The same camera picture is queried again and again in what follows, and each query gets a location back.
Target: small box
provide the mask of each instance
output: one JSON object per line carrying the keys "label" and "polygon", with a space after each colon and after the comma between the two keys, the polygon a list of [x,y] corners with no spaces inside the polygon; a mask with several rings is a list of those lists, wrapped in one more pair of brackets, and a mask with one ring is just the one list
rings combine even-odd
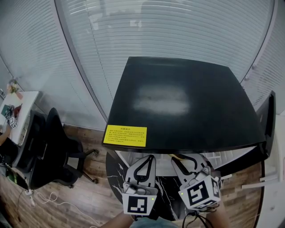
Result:
{"label": "small box", "polygon": [[221,200],[219,184],[210,175],[178,193],[191,210],[201,210]]}
{"label": "small box", "polygon": [[10,118],[9,122],[10,122],[10,126],[11,126],[13,129],[18,126],[18,122],[17,122],[17,120],[15,119],[15,117]]}

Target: black office chair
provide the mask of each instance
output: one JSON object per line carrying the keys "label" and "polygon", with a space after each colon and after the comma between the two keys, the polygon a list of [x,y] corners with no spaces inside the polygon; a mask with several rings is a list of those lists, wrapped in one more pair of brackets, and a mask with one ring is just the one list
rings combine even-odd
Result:
{"label": "black office chair", "polygon": [[22,146],[18,155],[12,162],[12,167],[22,173],[29,173],[36,159],[37,152],[43,149],[43,133],[45,128],[45,116],[31,110],[30,122]]}
{"label": "black office chair", "polygon": [[[81,142],[65,134],[55,108],[50,110],[47,117],[44,140],[45,149],[37,156],[29,177],[28,185],[31,189],[40,188],[52,181],[72,187],[82,175],[97,182],[83,172],[86,156],[96,150],[85,154]],[[77,169],[67,164],[69,157],[79,158]]]}

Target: white desk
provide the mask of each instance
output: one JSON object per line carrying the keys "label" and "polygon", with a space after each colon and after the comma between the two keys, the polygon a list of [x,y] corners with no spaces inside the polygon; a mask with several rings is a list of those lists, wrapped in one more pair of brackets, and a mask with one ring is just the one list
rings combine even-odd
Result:
{"label": "white desk", "polygon": [[[7,94],[2,105],[0,106],[0,112],[2,111],[4,105],[14,105],[15,107],[22,104],[22,108],[19,112],[18,116],[18,126],[12,130],[10,135],[10,139],[15,143],[20,143],[20,137],[22,131],[24,129],[25,123],[27,121],[28,116],[30,115],[30,110],[39,94],[38,91],[25,91],[20,92],[23,95],[23,98],[20,100],[16,94]],[[3,125],[6,122],[6,118],[0,114],[0,124]]]}

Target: black table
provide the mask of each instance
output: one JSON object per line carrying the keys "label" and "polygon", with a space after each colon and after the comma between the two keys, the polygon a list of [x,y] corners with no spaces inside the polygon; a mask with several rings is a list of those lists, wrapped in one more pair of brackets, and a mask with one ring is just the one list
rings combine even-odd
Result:
{"label": "black table", "polygon": [[[122,189],[125,182],[128,167],[113,152],[107,153],[106,172],[111,189],[117,199],[122,203]],[[181,200],[178,191],[180,191],[180,181],[177,176],[156,177],[155,187],[159,190],[155,205],[152,209],[150,218],[156,219],[158,216],[174,221],[183,219],[189,210]]]}

